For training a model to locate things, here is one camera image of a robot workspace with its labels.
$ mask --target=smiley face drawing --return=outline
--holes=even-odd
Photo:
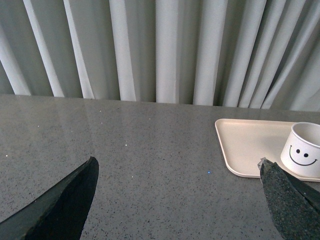
[[[310,165],[314,164],[316,161],[318,161],[318,159],[314,159],[314,161],[312,161],[311,163],[301,164],[301,163],[297,162],[297,160],[294,160],[294,159],[292,158],[291,148],[292,148],[292,145],[290,145],[289,155],[290,155],[291,160],[292,160],[295,164],[298,164],[298,165],[300,165],[300,166],[310,166]],[[297,154],[300,154],[301,151],[300,151],[300,149],[297,149],[295,152],[296,152]],[[305,153],[305,154],[303,154],[303,157],[304,157],[304,158],[307,158],[307,157],[309,157],[309,154],[308,154],[308,153]]]

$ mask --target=white curtain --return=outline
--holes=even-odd
[[[320,0],[0,0],[0,94],[320,111]]]

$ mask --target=plastic tray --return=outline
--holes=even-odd
[[[320,182],[320,178],[296,175],[280,159],[293,123],[225,118],[217,120],[215,129],[227,168],[240,177],[260,178],[258,163],[266,157],[302,181]]]

